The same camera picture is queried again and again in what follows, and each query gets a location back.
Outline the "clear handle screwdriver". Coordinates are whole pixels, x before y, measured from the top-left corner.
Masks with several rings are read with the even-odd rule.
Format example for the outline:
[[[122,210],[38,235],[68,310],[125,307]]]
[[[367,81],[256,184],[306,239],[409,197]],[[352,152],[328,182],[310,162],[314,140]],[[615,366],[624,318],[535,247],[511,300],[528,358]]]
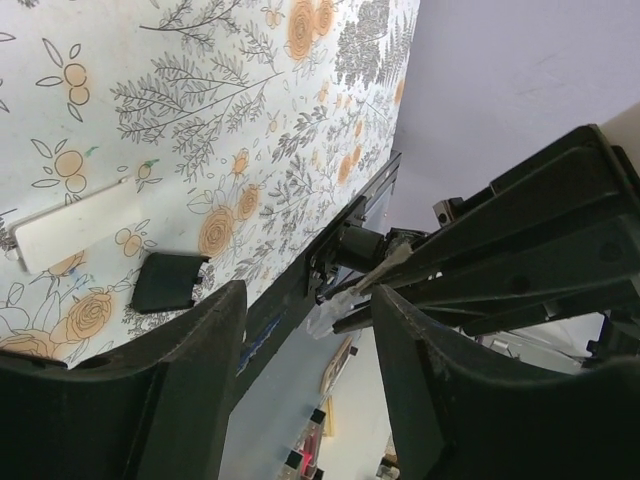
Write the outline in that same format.
[[[371,272],[349,285],[341,285],[330,299],[323,300],[309,314],[306,332],[314,339],[321,339],[329,334],[346,334],[370,327],[371,288],[394,267],[406,262],[412,254],[408,241],[392,247],[391,252]]]

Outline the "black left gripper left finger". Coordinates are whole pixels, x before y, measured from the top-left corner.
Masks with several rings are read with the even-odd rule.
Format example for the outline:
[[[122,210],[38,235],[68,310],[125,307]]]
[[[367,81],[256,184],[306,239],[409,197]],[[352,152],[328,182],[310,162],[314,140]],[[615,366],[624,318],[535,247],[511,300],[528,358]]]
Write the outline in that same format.
[[[246,311],[245,284],[231,281],[72,370],[3,354],[2,477],[216,478]]]

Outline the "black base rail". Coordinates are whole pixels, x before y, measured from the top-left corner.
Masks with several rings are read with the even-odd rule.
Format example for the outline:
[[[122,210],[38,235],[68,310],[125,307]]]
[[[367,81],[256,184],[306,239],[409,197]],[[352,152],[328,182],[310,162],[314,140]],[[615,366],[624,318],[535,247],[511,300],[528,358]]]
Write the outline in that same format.
[[[372,270],[397,245],[425,236],[416,230],[384,232],[377,227],[394,192],[401,161],[402,153],[393,150],[356,198],[249,307],[238,378],[259,376],[290,333],[328,298],[330,290]]]

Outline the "floral table mat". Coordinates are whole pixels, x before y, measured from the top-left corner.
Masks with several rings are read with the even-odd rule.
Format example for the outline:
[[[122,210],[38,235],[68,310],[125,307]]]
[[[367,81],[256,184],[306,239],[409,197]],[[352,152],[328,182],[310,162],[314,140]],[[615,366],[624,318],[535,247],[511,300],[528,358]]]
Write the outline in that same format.
[[[74,367],[163,325],[131,308],[154,252],[258,299],[388,161],[419,8],[3,2],[2,349]],[[124,177],[140,221],[25,270],[13,227]]]

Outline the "black battery cover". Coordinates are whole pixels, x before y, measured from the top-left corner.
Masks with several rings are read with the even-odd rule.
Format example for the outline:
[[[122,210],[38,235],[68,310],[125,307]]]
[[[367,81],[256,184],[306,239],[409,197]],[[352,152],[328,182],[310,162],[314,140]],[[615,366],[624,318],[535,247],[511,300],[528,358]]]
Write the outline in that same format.
[[[202,282],[200,255],[151,253],[143,262],[134,286],[131,308],[139,314],[166,313],[195,305],[193,290]]]

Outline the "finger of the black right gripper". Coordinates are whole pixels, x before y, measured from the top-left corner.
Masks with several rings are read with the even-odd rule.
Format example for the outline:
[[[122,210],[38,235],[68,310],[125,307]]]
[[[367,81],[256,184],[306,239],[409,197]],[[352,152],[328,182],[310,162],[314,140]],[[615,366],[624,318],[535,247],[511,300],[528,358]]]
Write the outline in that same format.
[[[470,336],[590,313],[638,332],[639,175],[596,126],[451,206],[381,277],[417,309]]]

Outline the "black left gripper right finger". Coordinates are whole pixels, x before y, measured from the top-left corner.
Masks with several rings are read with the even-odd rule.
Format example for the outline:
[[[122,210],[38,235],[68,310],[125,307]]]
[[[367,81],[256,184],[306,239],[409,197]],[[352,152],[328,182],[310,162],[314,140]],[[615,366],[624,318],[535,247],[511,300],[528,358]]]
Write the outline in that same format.
[[[639,362],[567,375],[496,353],[393,289],[371,299],[404,479],[635,479]]]

